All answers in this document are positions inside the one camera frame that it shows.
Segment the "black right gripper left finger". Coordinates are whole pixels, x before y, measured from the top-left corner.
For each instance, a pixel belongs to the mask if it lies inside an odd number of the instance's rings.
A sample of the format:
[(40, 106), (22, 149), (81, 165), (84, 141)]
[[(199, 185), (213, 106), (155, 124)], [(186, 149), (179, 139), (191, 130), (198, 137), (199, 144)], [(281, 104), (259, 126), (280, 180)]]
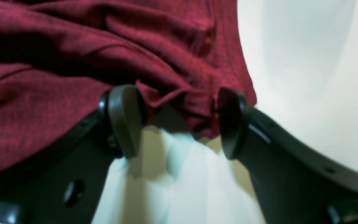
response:
[(141, 103), (135, 85), (114, 87), (65, 135), (0, 171), (0, 224), (90, 224), (110, 165), (138, 155)]

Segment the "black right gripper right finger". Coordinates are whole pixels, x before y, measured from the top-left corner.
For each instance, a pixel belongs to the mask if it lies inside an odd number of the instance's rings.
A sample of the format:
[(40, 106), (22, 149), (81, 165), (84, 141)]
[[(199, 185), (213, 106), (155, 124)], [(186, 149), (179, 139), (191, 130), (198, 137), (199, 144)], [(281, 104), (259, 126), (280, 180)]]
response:
[(218, 92), (223, 151), (249, 172), (267, 224), (358, 224), (358, 172), (300, 142), (234, 89)]

